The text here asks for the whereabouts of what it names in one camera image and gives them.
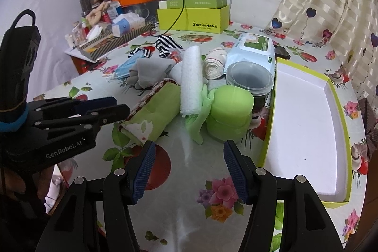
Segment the black white striped sock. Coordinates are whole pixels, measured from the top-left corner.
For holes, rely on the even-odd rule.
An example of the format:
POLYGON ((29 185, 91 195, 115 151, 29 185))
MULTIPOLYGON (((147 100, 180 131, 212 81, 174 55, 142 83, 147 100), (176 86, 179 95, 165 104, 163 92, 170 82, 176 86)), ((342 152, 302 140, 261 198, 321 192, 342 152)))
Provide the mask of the black white striped sock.
POLYGON ((168 58, 172 52, 181 52, 183 47, 171 36, 161 35, 155 41, 160 58, 168 58))

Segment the small striped sock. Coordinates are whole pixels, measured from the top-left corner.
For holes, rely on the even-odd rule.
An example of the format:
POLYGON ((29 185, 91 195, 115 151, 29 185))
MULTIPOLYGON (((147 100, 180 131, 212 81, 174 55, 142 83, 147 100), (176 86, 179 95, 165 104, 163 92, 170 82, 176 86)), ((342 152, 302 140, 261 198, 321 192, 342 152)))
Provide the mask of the small striped sock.
POLYGON ((147 47, 135 47, 129 54, 128 58, 132 58, 134 56, 138 58, 150 58, 152 56, 152 51, 148 49, 147 47))

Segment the green towel with patterned trim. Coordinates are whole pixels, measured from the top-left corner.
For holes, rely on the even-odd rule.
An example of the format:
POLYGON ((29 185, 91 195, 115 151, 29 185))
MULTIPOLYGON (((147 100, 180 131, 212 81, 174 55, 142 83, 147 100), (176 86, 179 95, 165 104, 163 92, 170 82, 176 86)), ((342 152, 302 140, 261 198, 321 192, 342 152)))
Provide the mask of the green towel with patterned trim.
POLYGON ((155 84, 119 126, 120 132, 137 145, 156 141, 179 114, 181 87, 173 79, 155 84))

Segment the striped tray of toiletries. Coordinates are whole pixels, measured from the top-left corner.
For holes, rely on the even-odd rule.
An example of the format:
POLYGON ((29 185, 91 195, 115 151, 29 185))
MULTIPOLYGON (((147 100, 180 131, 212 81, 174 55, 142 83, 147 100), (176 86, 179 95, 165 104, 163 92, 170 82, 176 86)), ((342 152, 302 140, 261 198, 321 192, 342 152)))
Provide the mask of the striped tray of toiletries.
POLYGON ((125 45, 142 33, 152 30, 153 26, 153 23, 148 22, 144 27, 125 33, 121 37, 114 36, 110 31, 107 31, 90 42, 75 48, 69 47, 63 52, 69 56, 95 63, 113 49, 125 45))

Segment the black smartphone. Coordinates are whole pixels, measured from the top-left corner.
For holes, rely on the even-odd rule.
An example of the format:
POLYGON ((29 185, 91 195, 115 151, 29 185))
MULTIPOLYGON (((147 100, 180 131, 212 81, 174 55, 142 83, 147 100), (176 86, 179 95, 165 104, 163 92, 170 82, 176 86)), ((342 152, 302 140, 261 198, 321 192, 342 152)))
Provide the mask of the black smartphone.
POLYGON ((285 59, 285 60, 289 60, 291 58, 288 51, 280 45, 274 45, 274 52, 275 52, 276 58, 282 58, 282 59, 285 59))

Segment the white tray green rim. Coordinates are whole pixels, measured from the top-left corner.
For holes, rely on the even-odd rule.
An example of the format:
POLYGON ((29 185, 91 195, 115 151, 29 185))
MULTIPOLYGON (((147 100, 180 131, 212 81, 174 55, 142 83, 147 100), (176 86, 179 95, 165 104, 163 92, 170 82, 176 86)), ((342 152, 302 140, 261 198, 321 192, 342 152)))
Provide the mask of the white tray green rim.
POLYGON ((277 60, 268 127, 256 165, 281 178, 305 176, 326 207, 349 202, 350 141, 330 78, 277 60))

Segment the clear lidded plastic tub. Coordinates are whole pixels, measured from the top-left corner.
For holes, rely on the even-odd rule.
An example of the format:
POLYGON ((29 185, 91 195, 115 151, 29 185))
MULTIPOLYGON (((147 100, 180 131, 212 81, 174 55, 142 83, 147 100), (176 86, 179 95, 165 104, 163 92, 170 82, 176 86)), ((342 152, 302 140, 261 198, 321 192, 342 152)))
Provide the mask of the clear lidded plastic tub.
POLYGON ((254 97, 253 111, 260 112, 274 87, 274 76, 260 64, 239 61, 228 66, 226 83, 249 91, 254 97))

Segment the grey white socks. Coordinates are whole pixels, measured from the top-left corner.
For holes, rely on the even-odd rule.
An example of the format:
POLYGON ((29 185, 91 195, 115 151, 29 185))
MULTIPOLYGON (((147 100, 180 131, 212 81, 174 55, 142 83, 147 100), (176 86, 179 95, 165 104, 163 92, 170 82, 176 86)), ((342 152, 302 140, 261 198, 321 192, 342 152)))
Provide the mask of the grey white socks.
POLYGON ((169 78, 180 86, 182 66, 182 61, 176 63, 169 58, 140 58, 129 70, 126 83, 137 90, 144 90, 169 78))

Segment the green round plastic container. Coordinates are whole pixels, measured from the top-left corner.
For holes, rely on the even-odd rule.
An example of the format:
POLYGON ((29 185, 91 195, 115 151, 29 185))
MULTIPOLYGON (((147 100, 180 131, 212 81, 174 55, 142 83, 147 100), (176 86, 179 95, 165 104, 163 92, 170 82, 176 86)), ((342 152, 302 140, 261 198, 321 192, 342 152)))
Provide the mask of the green round plastic container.
POLYGON ((250 126, 253 107, 254 97, 249 91, 232 85, 217 88, 206 118, 209 135, 221 141, 241 140, 250 126))

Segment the white towel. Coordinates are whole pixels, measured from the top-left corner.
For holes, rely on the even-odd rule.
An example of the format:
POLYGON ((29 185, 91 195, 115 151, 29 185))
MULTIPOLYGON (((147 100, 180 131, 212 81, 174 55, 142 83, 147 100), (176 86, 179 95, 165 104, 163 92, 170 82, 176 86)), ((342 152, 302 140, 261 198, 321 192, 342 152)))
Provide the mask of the white towel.
POLYGON ((198 45, 189 47, 183 56, 181 71, 181 115, 189 117, 201 111, 203 87, 202 57, 198 45))

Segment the wet wipes pack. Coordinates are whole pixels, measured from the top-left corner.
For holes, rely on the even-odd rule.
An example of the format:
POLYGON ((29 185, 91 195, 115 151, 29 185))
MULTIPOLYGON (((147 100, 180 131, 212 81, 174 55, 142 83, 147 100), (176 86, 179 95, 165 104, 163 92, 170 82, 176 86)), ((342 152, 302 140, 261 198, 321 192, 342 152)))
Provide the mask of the wet wipes pack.
POLYGON ((275 75, 275 47, 270 38, 254 33, 244 33, 228 52, 223 72, 226 73, 229 65, 247 61, 266 68, 275 75))

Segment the cream curtain with hearts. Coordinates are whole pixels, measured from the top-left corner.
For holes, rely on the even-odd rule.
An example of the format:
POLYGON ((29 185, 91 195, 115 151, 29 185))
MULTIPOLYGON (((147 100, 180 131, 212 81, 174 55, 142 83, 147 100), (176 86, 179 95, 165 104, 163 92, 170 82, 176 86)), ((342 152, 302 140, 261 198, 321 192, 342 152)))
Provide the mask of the cream curtain with hearts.
POLYGON ((377 106, 377 0, 282 0, 266 30, 330 44, 356 95, 377 106))

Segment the green flat carton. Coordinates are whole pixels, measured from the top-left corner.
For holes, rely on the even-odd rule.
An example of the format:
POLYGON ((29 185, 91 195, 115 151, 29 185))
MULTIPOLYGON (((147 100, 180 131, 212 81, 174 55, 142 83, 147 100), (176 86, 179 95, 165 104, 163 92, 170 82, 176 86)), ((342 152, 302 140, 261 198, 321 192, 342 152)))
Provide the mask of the green flat carton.
POLYGON ((218 9, 227 6, 227 0, 167 0, 159 2, 159 9, 173 8, 211 8, 218 9))

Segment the blue face mask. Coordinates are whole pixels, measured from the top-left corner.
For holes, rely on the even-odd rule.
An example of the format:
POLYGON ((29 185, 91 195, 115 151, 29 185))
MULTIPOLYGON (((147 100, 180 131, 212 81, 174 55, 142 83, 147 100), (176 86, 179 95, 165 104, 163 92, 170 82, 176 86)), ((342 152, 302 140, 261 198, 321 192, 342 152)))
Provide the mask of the blue face mask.
POLYGON ((115 71, 114 71, 114 77, 116 79, 124 79, 129 77, 129 71, 130 69, 134 66, 134 64, 137 62, 137 57, 134 56, 132 58, 128 58, 121 66, 119 66, 115 71))

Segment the light green cloth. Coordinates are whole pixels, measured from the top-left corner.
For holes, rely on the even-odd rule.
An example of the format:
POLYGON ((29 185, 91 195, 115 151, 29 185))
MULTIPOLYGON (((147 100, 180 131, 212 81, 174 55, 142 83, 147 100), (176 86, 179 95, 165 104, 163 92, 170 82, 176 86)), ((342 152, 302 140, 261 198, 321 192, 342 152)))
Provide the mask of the light green cloth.
POLYGON ((201 109, 198 115, 191 115, 185 119, 185 127, 189 136, 198 144, 203 144, 201 128, 211 112, 215 89, 208 91, 208 86, 203 85, 201 91, 201 109))

